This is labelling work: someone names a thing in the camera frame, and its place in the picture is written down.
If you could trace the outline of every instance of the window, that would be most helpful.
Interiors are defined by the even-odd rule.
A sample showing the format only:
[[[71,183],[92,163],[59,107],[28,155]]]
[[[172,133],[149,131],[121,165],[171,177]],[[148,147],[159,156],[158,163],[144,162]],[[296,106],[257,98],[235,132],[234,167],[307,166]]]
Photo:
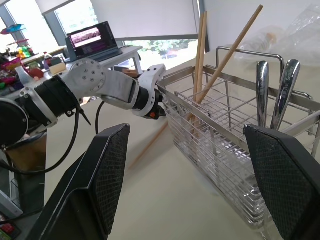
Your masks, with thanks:
[[[90,0],[76,0],[55,11],[66,34],[98,24]]]
[[[197,56],[198,40],[125,41],[125,45],[143,47],[139,51],[142,70],[157,64],[165,64],[168,70],[194,59]]]
[[[22,33],[35,53],[43,53],[58,47],[45,18],[42,16],[36,0],[11,0],[6,4],[14,21],[24,24]]]
[[[7,28],[7,26],[4,23],[4,21],[2,20],[2,18],[0,17],[0,32],[2,31],[2,29],[5,29],[5,28]],[[12,44],[14,41],[15,41],[15,39],[12,37],[11,34],[8,34],[8,35],[0,34],[0,43],[1,43],[0,44],[0,53],[5,53],[6,46],[8,44]]]

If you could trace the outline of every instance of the stainless steel basket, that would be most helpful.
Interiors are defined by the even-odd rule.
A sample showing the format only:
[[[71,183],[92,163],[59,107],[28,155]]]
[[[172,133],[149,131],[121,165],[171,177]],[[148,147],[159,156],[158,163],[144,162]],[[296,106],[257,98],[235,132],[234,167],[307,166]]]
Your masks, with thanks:
[[[271,217],[243,134],[244,125],[258,125],[256,84],[222,73],[199,105],[193,101],[194,71],[195,67],[185,68],[158,83],[174,143],[252,229],[261,229]],[[204,67],[203,86],[214,72],[215,67]],[[269,89],[267,126],[277,93]],[[292,95],[280,131],[295,136],[315,156],[320,131],[315,132],[314,126],[319,125],[320,103],[308,98],[301,92]],[[190,121],[189,114],[194,116]]]

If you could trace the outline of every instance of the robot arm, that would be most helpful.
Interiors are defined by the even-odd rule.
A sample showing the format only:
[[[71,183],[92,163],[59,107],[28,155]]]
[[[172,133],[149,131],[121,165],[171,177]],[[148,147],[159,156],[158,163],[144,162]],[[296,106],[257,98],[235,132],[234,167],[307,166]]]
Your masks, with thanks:
[[[154,65],[137,81],[94,60],[79,60],[68,73],[35,88],[25,87],[15,101],[0,98],[0,112],[4,113],[0,115],[0,147],[18,142],[25,134],[34,135],[53,127],[63,114],[71,117],[74,109],[89,123],[80,107],[83,97],[99,97],[136,116],[158,119],[165,113],[158,105],[162,96],[155,87],[165,72],[164,64]]]

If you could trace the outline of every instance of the laptop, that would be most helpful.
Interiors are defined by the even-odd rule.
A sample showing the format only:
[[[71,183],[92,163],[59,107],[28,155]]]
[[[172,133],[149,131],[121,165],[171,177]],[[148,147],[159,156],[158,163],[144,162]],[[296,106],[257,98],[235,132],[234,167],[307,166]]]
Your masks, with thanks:
[[[121,55],[107,21],[67,34],[70,62],[89,58],[101,62]]]

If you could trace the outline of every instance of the black cable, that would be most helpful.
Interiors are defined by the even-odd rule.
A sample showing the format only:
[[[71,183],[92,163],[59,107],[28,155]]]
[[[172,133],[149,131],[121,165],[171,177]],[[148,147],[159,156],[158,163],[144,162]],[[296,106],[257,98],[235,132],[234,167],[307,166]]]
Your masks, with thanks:
[[[20,216],[17,216],[17,217],[14,217],[14,218],[11,218],[11,219],[8,219],[8,220],[5,220],[5,221],[0,221],[0,225],[10,224],[10,223],[12,223],[12,222],[14,222],[14,221],[18,221],[18,220],[20,220],[20,219],[24,219],[24,218],[27,218],[27,217],[31,217],[31,216],[33,216],[33,215],[36,215],[36,214],[42,212],[43,209],[44,209],[44,208],[42,207],[42,208],[40,208],[40,209],[38,209],[38,210],[35,210],[35,211],[33,211],[33,212],[21,214]]]
[[[51,172],[52,170],[55,170],[57,167],[59,167],[64,162],[64,160],[67,158],[67,156],[69,155],[71,149],[73,148],[73,146],[75,144],[77,133],[78,133],[78,127],[79,127],[79,114],[80,114],[80,112],[77,109],[75,112],[75,117],[74,117],[74,130],[73,130],[71,142],[69,144],[69,147],[65,151],[64,155],[62,156],[62,158],[55,165],[53,165],[52,167],[49,167],[45,170],[38,170],[38,171],[20,171],[20,170],[13,168],[3,162],[0,162],[0,167],[7,169],[11,172],[14,172],[15,174],[32,175],[32,176],[39,175],[39,174],[46,174],[48,172]]]
[[[102,106],[105,104],[104,101],[102,101],[98,107],[98,110],[96,111],[96,116],[95,116],[95,134],[99,133],[99,115],[100,111],[102,109]]]

